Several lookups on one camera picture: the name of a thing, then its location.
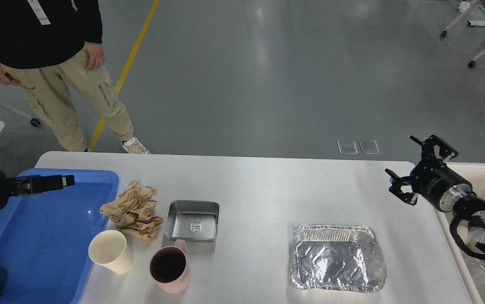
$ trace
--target yellow floor line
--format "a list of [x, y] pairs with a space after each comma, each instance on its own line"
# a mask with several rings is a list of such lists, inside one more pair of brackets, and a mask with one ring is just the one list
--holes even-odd
[[[120, 74], [119, 79], [117, 80], [117, 84], [115, 85], [115, 93], [117, 93], [117, 95], [119, 95], [120, 89], [123, 87], [123, 83], [126, 79], [126, 76], [128, 75], [128, 72], [130, 71], [130, 67], [132, 67], [132, 63], [134, 62], [134, 58], [136, 58], [136, 54], [138, 53], [139, 47], [141, 46], [141, 42], [143, 41], [143, 37], [144, 37], [145, 33], [147, 32], [148, 25], [150, 24], [150, 20], [152, 19], [152, 16], [154, 15], [154, 12], [156, 11], [156, 8], [158, 7], [159, 2], [160, 2], [160, 0], [154, 0], [154, 3], [152, 4], [150, 11], [148, 12], [147, 19], [144, 21], [142, 29], [139, 32], [138, 38], [136, 39], [136, 42], [134, 43], [134, 47], [132, 48], [132, 51], [130, 52], [128, 59], [126, 60], [126, 64], [124, 65], [123, 71]], [[100, 121], [98, 121], [98, 125], [96, 125], [96, 129], [94, 130], [94, 133], [92, 133], [92, 137], [90, 138], [90, 141], [88, 142], [88, 148], [91, 151], [94, 151], [94, 148], [96, 147], [96, 144], [98, 143], [98, 138], [100, 138], [100, 135], [102, 134], [102, 130], [104, 129], [105, 123], [106, 122], [105, 122], [104, 119], [100, 119]]]

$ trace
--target robotic arm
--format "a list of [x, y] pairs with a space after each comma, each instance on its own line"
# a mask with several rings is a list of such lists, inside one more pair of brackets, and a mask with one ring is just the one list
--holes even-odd
[[31, 195], [60, 190], [70, 185], [75, 185], [73, 175], [31, 175], [7, 178], [0, 171], [0, 210], [8, 203], [10, 196]]
[[[472, 191], [469, 181], [445, 164], [458, 156], [457, 150], [436, 135], [424, 141], [413, 136], [410, 139], [421, 146], [421, 161], [409, 176], [399, 177], [385, 169], [391, 177], [389, 192], [410, 205], [417, 203], [420, 194], [440, 212], [453, 212], [449, 231], [455, 243], [469, 256], [485, 260], [485, 200]], [[412, 192], [403, 192], [401, 187], [408, 185]], [[481, 252], [471, 250], [458, 235], [457, 228], [464, 221], [467, 222], [468, 233], [477, 241], [476, 248]]]

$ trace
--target blue plastic tray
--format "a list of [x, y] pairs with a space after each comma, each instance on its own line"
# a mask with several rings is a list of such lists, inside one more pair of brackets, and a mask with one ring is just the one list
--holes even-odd
[[92, 261], [88, 244], [105, 229], [100, 206], [115, 199], [111, 171], [29, 169], [25, 175], [75, 176], [62, 190], [11, 198], [0, 210], [0, 265], [8, 271], [0, 304], [78, 303]]

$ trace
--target tag on sweatshirt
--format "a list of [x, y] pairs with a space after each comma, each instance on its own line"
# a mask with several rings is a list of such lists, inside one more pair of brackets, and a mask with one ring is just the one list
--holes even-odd
[[30, 4], [30, 7], [32, 7], [32, 10], [36, 14], [36, 17], [38, 17], [38, 20], [40, 21], [41, 25], [51, 24], [51, 22], [47, 18], [47, 15], [44, 12], [44, 9], [41, 8], [41, 5], [38, 2], [38, 0], [28, 0], [28, 4]]

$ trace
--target sneaker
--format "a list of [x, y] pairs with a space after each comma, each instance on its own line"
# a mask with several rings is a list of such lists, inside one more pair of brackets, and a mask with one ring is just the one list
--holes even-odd
[[150, 151], [135, 136], [123, 142], [123, 149], [130, 154], [150, 154]]

